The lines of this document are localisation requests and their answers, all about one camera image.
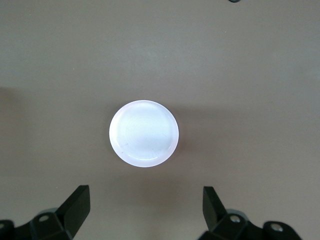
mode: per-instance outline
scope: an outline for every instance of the white circular disc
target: white circular disc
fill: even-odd
[[[113,150],[125,162],[147,168],[163,163],[175,151],[178,124],[171,112],[149,100],[133,101],[114,115],[109,129]]]

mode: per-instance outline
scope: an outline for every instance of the metal screw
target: metal screw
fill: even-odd
[[[236,215],[232,215],[231,217],[230,217],[230,220],[232,221],[232,222],[234,222],[234,223],[240,223],[240,218],[238,217],[238,216],[236,216]]]
[[[47,221],[48,219],[49,219],[49,216],[48,215],[44,215],[44,216],[39,218],[39,222],[44,222],[44,221]]]
[[[272,223],[271,228],[276,232],[283,232],[284,231],[283,227],[281,225],[279,225],[278,223]]]

